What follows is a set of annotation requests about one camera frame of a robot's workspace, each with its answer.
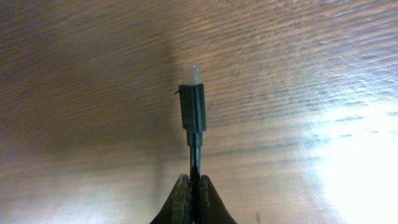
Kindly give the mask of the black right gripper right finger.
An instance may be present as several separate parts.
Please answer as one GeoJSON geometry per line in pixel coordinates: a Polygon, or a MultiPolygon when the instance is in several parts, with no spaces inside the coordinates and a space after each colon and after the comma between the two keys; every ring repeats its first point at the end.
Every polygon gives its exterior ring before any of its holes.
{"type": "Polygon", "coordinates": [[[237,224],[207,175],[201,176],[195,194],[195,222],[199,224],[237,224]]]}

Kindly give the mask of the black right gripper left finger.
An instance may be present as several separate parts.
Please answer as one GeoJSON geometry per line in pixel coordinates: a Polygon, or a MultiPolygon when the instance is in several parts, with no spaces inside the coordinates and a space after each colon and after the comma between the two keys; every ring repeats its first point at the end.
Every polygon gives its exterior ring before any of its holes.
{"type": "Polygon", "coordinates": [[[179,175],[169,196],[150,224],[191,224],[192,190],[187,174],[179,175]]]}

